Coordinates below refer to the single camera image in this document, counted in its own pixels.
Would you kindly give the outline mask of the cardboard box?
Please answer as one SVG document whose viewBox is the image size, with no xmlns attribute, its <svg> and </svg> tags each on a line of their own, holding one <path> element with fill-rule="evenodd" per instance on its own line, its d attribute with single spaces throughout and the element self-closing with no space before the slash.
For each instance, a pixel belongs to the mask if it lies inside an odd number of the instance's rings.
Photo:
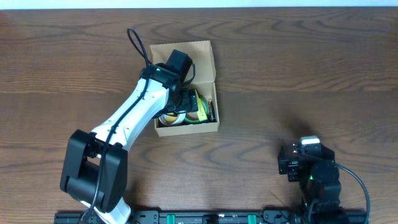
<svg viewBox="0 0 398 224">
<path fill-rule="evenodd" d="M 195 68 L 191 68 L 186 76 L 186 81 L 192 79 L 188 88 L 196 90 L 201 98 L 206 101 L 213 101 L 216 114 L 216 122 L 209 121 L 209 109 L 207 109 L 208 121 L 200 123 L 198 121 L 197 113 L 188 113 L 187 119 L 196 121 L 195 124 L 183 122 L 176 126 L 164 126 L 158 119 L 154 121 L 155 131 L 160 137 L 176 136 L 183 134 L 196 134 L 215 132 L 220 125 L 220 117 L 218 114 L 217 95 L 216 95 L 216 68 L 213 56 L 213 49 L 209 40 L 197 42 L 180 42 L 173 44 L 158 44 L 151 45 L 150 51 L 152 54 L 152 61 L 154 63 L 165 63 L 173 50 L 179 50 L 187 54 L 195 64 Z"/>
</svg>

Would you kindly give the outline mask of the yellow highlighter marker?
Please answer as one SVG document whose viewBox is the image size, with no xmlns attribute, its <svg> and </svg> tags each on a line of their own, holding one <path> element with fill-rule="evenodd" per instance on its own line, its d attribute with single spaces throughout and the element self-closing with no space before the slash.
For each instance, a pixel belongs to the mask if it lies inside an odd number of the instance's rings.
<svg viewBox="0 0 398 224">
<path fill-rule="evenodd" d="M 198 111 L 197 111 L 198 121 L 200 123 L 207 122 L 208 121 L 208 115 L 207 115 L 208 106 L 206 105 L 206 101 L 199 96 L 197 91 L 195 91 L 195 94 L 197 97 L 197 105 L 198 105 Z"/>
</svg>

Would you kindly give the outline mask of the yellow sticky note pad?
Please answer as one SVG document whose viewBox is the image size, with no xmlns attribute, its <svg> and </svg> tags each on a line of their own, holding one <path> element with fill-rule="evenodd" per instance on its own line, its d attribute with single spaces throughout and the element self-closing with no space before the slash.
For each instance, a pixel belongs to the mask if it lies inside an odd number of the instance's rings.
<svg viewBox="0 0 398 224">
<path fill-rule="evenodd" d="M 175 122 L 176 120 L 178 119 L 178 116 L 171 116 L 171 115 L 164 115 L 164 120 L 167 122 L 167 123 L 173 123 L 173 122 Z"/>
</svg>

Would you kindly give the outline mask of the white tape roll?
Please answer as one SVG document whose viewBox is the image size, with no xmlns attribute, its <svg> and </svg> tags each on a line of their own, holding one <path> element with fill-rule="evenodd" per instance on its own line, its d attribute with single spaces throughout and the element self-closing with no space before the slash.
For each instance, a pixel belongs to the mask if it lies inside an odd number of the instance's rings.
<svg viewBox="0 0 398 224">
<path fill-rule="evenodd" d="M 185 117 L 186 117 L 185 113 L 178 114 L 176 116 L 174 116 L 172 113 L 169 113 L 169 114 L 163 114 L 158 118 L 158 120 L 164 126 L 176 126 L 182 124 L 184 122 Z"/>
</svg>

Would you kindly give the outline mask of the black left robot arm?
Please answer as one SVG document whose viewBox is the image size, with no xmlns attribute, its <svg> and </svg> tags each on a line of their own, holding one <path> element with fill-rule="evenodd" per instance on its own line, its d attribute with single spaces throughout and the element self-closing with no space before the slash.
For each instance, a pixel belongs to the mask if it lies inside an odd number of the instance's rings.
<svg viewBox="0 0 398 224">
<path fill-rule="evenodd" d="M 101 125 L 68 140 L 60 189 L 86 204 L 79 223 L 126 223 L 131 209 L 123 200 L 128 153 L 147 123 L 163 114 L 198 111 L 197 96 L 185 79 L 195 66 L 173 50 L 166 63 L 146 62 L 136 89 Z"/>
</svg>

